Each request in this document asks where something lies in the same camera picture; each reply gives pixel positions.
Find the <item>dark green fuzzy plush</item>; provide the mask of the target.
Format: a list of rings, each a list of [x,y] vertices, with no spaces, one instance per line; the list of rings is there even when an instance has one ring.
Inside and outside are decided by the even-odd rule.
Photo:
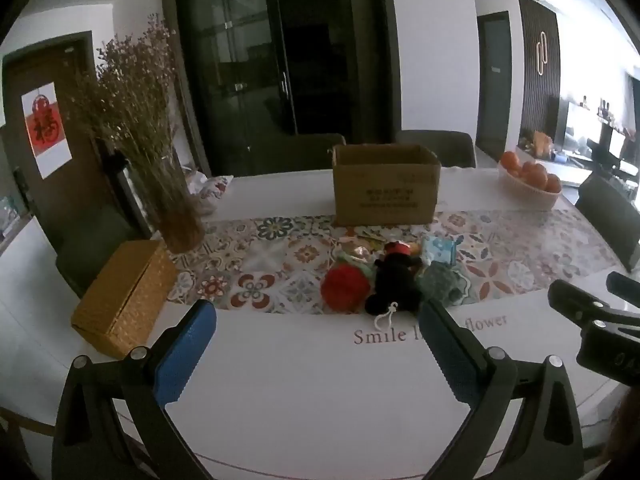
[[[471,282],[449,264],[433,261],[416,277],[416,284],[426,300],[445,308],[462,304],[469,297]]]

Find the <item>teal cartoon tissue pack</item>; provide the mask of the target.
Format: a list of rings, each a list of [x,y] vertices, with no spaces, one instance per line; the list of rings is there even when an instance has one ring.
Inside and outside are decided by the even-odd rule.
[[[457,244],[448,238],[425,235],[421,240],[421,258],[428,266],[434,262],[453,266],[457,261]]]

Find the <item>black red mouse plush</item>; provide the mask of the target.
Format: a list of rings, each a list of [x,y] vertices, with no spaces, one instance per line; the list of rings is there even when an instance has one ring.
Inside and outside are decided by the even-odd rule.
[[[417,314],[423,294],[416,284],[422,260],[412,254],[409,244],[389,242],[384,255],[375,260],[372,294],[364,302],[364,310],[372,316],[384,315],[394,306],[399,312]]]

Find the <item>red apple plush toy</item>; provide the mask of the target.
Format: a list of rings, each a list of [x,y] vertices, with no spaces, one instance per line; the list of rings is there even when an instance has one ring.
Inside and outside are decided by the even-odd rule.
[[[355,313],[363,308],[372,290],[373,270],[367,260],[338,257],[326,271],[320,295],[326,306],[337,313]]]

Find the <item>dark dining chair right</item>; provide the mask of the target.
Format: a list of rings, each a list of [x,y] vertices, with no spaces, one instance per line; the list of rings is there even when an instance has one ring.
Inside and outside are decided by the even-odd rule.
[[[594,172],[578,188],[576,208],[600,233],[628,272],[639,263],[639,211]]]

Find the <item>white basket of oranges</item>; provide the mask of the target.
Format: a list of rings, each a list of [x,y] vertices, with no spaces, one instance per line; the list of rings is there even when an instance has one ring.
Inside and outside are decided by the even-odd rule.
[[[505,151],[498,162],[499,181],[515,198],[537,210],[551,210],[562,194],[562,183],[538,162],[521,162]]]

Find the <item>woven yellow tissue box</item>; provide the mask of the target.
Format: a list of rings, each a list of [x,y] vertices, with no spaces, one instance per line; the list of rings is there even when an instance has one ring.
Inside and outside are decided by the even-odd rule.
[[[149,339],[177,269],[159,240],[122,243],[70,318],[70,325],[104,356],[122,359]]]

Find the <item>brown cardboard box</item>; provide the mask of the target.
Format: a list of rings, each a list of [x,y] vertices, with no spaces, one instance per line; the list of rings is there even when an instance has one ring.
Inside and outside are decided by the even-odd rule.
[[[421,145],[337,145],[332,162],[335,223],[431,223],[441,169],[437,156]]]

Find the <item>brown entrance door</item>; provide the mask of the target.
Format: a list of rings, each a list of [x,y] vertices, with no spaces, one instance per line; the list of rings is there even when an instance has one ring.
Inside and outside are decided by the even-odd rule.
[[[122,211],[100,149],[77,114],[78,80],[93,70],[90,32],[43,40],[2,60],[3,146],[55,250],[103,211]]]

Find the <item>dark hallway door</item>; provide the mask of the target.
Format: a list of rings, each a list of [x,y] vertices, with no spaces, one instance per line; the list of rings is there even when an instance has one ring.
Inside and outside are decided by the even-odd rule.
[[[480,42],[480,104],[476,145],[498,162],[506,149],[512,90],[512,46],[509,13],[477,18]]]

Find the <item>patterned table runner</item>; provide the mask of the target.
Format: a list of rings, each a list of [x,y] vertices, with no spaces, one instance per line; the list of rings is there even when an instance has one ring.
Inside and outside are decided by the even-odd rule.
[[[426,226],[338,226],[330,216],[209,221],[202,244],[172,257],[168,300],[207,299],[267,313],[414,311],[526,294],[615,268],[577,211],[439,212]]]

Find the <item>crumpled patterned cloth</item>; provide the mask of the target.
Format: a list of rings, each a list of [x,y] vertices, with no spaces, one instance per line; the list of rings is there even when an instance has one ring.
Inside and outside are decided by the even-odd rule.
[[[213,214],[232,180],[232,176],[208,178],[199,171],[188,170],[186,185],[196,212],[200,216]]]

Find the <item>red fu character poster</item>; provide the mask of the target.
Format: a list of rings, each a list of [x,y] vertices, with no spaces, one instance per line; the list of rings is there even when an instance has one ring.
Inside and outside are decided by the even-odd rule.
[[[47,179],[72,160],[54,83],[30,90],[21,101],[29,145],[40,177]]]

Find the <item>dried flower bouquet in vase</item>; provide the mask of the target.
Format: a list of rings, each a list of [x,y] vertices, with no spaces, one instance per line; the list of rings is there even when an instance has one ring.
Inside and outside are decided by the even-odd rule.
[[[178,255],[198,247],[204,231],[174,144],[182,121],[170,40],[151,14],[140,36],[104,44],[94,73],[77,78],[75,108],[93,136],[124,156],[149,224]]]

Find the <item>gold wall ornament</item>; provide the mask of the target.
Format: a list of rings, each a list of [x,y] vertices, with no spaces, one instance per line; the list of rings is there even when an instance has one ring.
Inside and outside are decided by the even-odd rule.
[[[539,77],[544,76],[544,68],[548,64],[548,38],[544,30],[539,33],[538,41],[535,47],[536,54],[536,72]]]

